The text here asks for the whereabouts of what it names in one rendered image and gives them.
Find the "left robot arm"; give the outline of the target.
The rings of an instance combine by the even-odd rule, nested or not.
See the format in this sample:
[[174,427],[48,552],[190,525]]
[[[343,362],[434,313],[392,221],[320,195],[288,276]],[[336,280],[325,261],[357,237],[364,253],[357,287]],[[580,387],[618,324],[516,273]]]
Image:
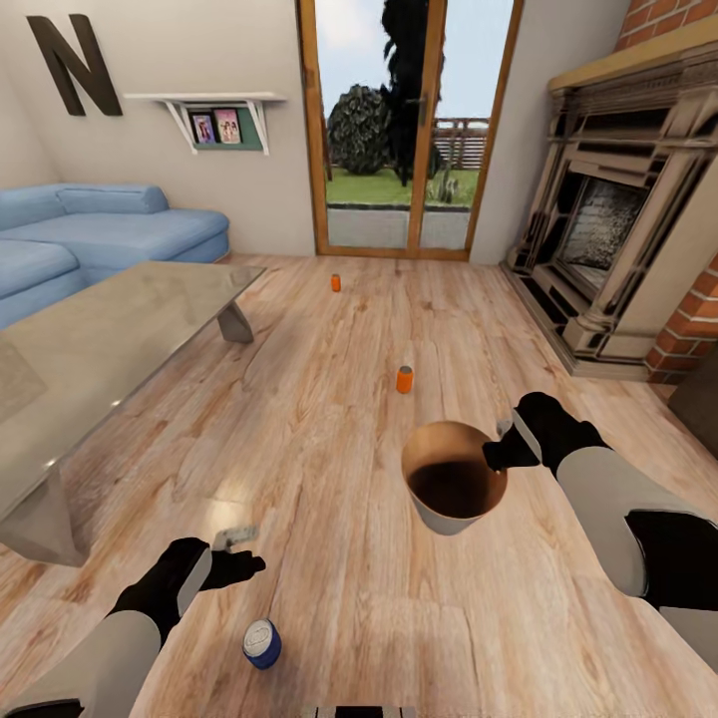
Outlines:
[[231,547],[259,538],[256,525],[200,538],[178,538],[115,608],[0,718],[129,718],[152,667],[198,592],[243,582],[266,562]]

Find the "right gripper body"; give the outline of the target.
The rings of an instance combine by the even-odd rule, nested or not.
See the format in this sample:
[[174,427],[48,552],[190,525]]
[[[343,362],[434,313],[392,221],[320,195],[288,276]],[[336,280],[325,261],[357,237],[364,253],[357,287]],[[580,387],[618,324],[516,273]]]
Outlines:
[[539,466],[539,458],[534,453],[523,453],[515,449],[509,441],[509,435],[499,442],[485,442],[482,445],[488,466],[494,471],[502,468]]

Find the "trash can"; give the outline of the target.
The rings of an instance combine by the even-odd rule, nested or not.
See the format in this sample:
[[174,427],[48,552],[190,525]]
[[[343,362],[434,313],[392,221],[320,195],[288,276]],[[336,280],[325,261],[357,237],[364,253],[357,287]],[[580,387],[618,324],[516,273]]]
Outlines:
[[509,485],[509,468],[488,466],[479,429],[439,421],[418,429],[405,444],[401,469],[422,522],[434,534],[456,536],[494,510]]

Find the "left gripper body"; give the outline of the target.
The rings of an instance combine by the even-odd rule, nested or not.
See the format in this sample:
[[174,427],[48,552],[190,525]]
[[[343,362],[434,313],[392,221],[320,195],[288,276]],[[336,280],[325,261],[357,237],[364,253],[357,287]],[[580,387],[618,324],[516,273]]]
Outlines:
[[222,558],[222,571],[220,577],[211,587],[201,587],[199,592],[212,590],[213,588],[225,588],[230,584],[243,582],[252,577],[251,564],[253,552],[251,550],[243,550],[242,552],[234,552],[232,554],[225,551],[219,551]]

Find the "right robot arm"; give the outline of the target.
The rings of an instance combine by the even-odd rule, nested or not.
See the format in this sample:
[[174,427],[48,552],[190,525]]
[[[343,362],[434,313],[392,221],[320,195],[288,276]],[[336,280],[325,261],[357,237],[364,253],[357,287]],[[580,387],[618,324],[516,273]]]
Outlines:
[[545,392],[523,397],[496,432],[482,445],[488,466],[550,468],[615,588],[648,601],[718,675],[718,524]]

